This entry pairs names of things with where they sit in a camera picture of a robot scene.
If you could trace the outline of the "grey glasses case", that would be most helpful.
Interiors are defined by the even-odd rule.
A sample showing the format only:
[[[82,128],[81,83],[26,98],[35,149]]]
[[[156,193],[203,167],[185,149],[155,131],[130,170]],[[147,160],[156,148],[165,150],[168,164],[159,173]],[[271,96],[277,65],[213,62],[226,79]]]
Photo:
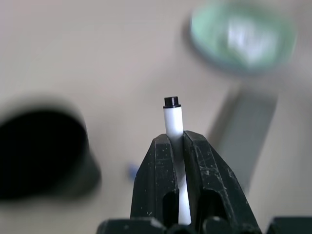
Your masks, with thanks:
[[[232,88],[207,139],[248,193],[277,105],[277,94],[252,86]]]

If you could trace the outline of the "black plastic cup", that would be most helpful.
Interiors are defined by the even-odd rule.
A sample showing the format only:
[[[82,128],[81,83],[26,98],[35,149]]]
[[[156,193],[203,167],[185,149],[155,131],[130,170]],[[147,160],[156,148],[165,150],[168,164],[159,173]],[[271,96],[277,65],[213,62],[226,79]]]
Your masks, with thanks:
[[[101,183],[101,169],[78,108],[61,98],[0,102],[0,202],[79,199]]]

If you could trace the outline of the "light green plate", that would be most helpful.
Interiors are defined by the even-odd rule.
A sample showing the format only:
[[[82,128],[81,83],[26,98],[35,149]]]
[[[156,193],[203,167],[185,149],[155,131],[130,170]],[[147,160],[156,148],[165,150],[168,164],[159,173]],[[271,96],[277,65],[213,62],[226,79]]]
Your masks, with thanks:
[[[258,0],[220,0],[192,13],[190,39],[229,64],[274,68],[293,54],[297,31],[285,15]]]

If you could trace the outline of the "light blue plate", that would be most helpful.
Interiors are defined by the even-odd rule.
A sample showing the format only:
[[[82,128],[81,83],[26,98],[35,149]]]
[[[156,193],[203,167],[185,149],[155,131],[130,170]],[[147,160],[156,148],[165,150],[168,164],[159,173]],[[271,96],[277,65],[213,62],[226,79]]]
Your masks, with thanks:
[[[227,74],[235,74],[236,76],[259,76],[263,74],[269,73],[272,68],[255,68],[255,69],[247,69],[240,67],[238,65],[232,65],[222,60],[217,59],[210,54],[205,53],[202,49],[199,48],[198,45],[191,43],[191,49],[194,54],[198,57],[198,59],[205,64],[207,67],[214,68],[218,71],[227,73]]]

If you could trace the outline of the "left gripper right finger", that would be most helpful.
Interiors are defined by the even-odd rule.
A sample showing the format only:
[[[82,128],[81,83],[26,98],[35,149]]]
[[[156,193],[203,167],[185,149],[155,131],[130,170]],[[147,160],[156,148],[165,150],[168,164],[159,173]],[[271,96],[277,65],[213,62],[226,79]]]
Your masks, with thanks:
[[[261,234],[231,168],[198,133],[183,136],[191,225],[198,234]]]

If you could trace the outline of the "white marker with black cap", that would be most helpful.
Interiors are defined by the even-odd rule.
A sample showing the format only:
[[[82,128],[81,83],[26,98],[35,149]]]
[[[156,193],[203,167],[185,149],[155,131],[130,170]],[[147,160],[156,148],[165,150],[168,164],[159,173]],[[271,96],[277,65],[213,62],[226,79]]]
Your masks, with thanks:
[[[179,104],[178,97],[164,98],[163,113],[166,135],[173,150],[174,168],[179,189],[178,223],[190,225],[190,205],[183,158],[183,117],[182,107]]]

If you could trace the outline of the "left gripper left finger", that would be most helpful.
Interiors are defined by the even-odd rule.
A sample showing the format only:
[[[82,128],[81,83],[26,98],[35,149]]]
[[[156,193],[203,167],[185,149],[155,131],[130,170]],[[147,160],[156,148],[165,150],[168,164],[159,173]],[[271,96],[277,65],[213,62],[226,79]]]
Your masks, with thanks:
[[[130,217],[177,221],[179,189],[169,139],[161,134],[152,143],[136,173]]]

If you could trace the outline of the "white marker with blue cap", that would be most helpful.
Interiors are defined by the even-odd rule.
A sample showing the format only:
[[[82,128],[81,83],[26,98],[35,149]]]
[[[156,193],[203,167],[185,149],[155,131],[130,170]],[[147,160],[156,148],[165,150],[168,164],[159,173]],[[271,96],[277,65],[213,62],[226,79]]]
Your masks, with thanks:
[[[127,166],[127,177],[131,180],[134,181],[136,174],[138,172],[139,166],[135,165],[135,164],[129,164]]]

